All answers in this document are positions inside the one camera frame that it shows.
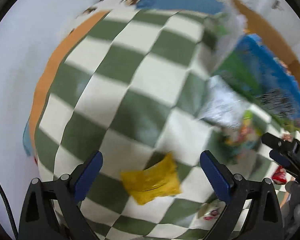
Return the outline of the small red snack packet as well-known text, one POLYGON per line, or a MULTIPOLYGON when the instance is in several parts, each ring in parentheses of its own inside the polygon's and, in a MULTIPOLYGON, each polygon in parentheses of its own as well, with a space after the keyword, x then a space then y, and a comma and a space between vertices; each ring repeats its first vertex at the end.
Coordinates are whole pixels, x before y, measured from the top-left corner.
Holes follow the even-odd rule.
POLYGON ((271 179, 276 185, 285 185, 287 183, 285 169, 282 166, 278 166, 271 179))

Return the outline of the small white pink packet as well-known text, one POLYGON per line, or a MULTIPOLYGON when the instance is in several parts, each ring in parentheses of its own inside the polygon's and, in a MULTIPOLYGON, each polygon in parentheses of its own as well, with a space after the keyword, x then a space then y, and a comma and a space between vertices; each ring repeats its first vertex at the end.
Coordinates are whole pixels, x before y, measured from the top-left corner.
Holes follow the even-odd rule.
POLYGON ((215 220, 217 219, 225 208, 225 202, 218 199, 204 203, 198 211, 197 217, 203 220, 215 220))

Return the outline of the colourful candy ball bag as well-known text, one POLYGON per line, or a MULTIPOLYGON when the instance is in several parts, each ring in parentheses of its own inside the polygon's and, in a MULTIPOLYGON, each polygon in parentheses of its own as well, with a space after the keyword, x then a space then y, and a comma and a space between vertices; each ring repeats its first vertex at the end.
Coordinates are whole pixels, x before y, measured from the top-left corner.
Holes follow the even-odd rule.
POLYGON ((247 150, 252 150, 261 136, 261 130, 253 122, 253 113, 246 110, 236 129, 222 129, 222 143, 233 161, 238 161, 247 150))

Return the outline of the yellow snack bag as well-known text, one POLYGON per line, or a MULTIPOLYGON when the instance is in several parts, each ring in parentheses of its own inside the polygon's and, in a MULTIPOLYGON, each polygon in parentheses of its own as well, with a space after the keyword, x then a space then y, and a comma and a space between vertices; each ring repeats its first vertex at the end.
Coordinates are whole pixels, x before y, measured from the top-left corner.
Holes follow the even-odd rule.
POLYGON ((123 187, 139 205, 145 205, 157 197, 181 193, 177 165, 171 153, 150 168, 120 173, 123 187))

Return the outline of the silver white snack packet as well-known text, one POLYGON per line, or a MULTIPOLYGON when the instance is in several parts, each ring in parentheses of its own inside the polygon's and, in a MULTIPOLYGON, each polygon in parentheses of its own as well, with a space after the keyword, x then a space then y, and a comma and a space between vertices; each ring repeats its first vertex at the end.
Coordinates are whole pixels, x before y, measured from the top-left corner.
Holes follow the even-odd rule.
POLYGON ((207 95, 198 112, 198 119, 210 124, 238 129, 249 103, 235 92, 219 75, 207 81, 207 95))

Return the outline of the blue milk cardboard box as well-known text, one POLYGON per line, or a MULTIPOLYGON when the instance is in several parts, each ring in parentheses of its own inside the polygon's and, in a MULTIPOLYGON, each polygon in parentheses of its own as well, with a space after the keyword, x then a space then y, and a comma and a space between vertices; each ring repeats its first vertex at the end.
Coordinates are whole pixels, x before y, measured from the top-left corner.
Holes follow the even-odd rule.
POLYGON ((283 37, 240 0, 227 0, 210 20, 213 73, 284 129, 300 130, 300 62, 283 37))

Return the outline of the green white checkered mat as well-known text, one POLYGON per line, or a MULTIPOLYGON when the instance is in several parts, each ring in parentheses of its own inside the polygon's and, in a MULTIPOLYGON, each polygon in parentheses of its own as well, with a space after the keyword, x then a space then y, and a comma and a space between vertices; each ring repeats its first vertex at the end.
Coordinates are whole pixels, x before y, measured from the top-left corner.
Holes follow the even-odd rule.
POLYGON ((88 9, 29 118, 40 179, 21 239, 283 239, 267 138, 300 89, 233 11, 88 9))

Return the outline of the bear print white pillow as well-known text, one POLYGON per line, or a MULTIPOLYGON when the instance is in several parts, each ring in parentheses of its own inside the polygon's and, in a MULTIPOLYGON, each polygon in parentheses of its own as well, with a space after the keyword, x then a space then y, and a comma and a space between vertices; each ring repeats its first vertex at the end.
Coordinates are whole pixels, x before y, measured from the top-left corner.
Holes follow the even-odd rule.
POLYGON ((99 11, 108 11, 113 9, 135 10, 140 0, 99 0, 90 5, 85 11, 81 12, 67 27, 67 34, 71 33, 89 17, 99 11))

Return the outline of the blue bed sheet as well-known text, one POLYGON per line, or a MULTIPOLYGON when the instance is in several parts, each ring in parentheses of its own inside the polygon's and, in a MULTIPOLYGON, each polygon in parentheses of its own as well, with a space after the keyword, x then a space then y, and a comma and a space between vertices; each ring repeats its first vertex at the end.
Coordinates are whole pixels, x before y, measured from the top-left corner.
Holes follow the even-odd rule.
POLYGON ((210 128, 195 120, 211 53, 216 0, 140 0, 99 11, 61 42, 40 78, 29 118, 34 157, 49 170, 100 151, 145 163, 174 151, 193 164, 210 128))

